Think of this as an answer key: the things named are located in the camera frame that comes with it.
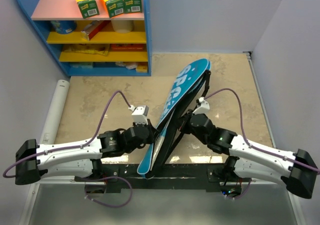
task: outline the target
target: barcode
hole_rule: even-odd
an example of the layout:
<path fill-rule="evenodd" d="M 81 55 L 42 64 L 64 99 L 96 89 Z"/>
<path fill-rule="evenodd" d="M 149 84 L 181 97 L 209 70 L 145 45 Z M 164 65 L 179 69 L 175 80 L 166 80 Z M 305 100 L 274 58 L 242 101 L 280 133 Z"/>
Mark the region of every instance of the barcode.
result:
<path fill-rule="evenodd" d="M 88 15 L 89 16 L 92 16 L 92 15 L 95 15 L 95 14 L 97 14 L 97 9 L 88 10 Z"/>
<path fill-rule="evenodd" d="M 114 11 L 115 15 L 123 14 L 123 13 L 124 13 L 124 9 L 123 8 L 120 8 L 120 9 L 117 9 L 117 10 Z"/>
<path fill-rule="evenodd" d="M 140 12 L 140 6 L 132 6 L 131 11 L 132 12 Z"/>

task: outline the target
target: floor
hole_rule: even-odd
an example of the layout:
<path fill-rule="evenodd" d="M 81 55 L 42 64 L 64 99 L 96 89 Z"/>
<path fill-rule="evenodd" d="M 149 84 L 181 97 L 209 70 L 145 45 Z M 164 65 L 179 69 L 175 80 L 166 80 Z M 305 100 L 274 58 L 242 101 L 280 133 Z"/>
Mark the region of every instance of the floor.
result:
<path fill-rule="evenodd" d="M 148 118 L 155 125 L 177 74 L 189 63 L 207 58 L 211 61 L 210 90 L 234 89 L 242 103 L 244 129 L 248 139 L 271 147 L 272 142 L 245 54 L 161 53 L 152 57 L 151 77 L 72 77 L 56 144 L 90 138 L 97 127 L 106 102 L 122 90 L 129 103 L 149 106 Z M 235 96 L 221 92 L 208 100 L 208 117 L 217 127 L 241 134 L 239 106 Z M 100 132 L 128 128 L 131 113 L 121 96 L 112 101 Z M 105 158 L 104 163 L 133 163 L 142 160 L 146 149 L 129 155 Z M 214 154 L 192 135 L 186 135 L 169 158 L 170 163 L 221 163 L 226 156 Z"/>

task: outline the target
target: white roll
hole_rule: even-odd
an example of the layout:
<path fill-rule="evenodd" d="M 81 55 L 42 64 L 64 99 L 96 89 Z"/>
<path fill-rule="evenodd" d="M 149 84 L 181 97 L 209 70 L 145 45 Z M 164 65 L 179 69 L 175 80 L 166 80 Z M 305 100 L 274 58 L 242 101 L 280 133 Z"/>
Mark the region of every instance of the white roll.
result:
<path fill-rule="evenodd" d="M 41 144 L 55 143 L 62 112 L 64 111 L 67 94 L 69 91 L 69 86 L 70 83 L 66 80 L 59 80 L 57 82 L 40 137 Z"/>
<path fill-rule="evenodd" d="M 126 34 L 134 29 L 132 20 L 111 20 L 113 30 L 117 33 Z"/>

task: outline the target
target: pink shelf board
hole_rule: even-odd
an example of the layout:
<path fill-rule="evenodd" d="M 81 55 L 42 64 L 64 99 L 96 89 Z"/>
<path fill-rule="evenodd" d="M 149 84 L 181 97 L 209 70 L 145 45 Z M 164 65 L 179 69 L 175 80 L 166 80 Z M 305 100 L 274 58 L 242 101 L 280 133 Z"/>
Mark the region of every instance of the pink shelf board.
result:
<path fill-rule="evenodd" d="M 96 0 L 100 15 L 86 18 L 86 20 L 110 20 L 100 0 Z M 39 20 L 83 20 L 76 0 L 40 0 L 31 16 L 34 21 Z M 143 12 L 123 14 L 113 20 L 144 20 Z"/>

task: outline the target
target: shelf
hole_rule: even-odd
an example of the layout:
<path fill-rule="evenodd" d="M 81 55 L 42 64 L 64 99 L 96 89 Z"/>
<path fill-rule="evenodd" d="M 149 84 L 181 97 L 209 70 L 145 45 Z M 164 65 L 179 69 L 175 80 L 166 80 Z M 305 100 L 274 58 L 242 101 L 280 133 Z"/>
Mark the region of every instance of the shelf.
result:
<path fill-rule="evenodd" d="M 147 51 L 109 51 L 108 56 L 62 51 L 60 62 L 148 62 Z"/>
<path fill-rule="evenodd" d="M 125 67 L 94 67 L 94 68 L 76 68 L 71 67 L 69 76 L 131 76 L 147 77 L 149 73 L 137 72 L 135 69 Z"/>
<path fill-rule="evenodd" d="M 59 34 L 51 31 L 47 38 L 48 44 L 146 44 L 144 21 L 134 21 L 134 30 L 129 33 L 115 32 L 109 23 L 90 41 L 81 37 L 81 31 L 91 21 L 77 21 L 76 30 L 70 34 Z"/>
<path fill-rule="evenodd" d="M 85 20 L 110 20 L 100 0 L 96 0 L 100 15 Z M 40 0 L 31 16 L 34 21 L 39 20 L 84 20 L 76 0 Z M 112 18 L 114 20 L 144 20 L 143 12 L 123 14 Z"/>

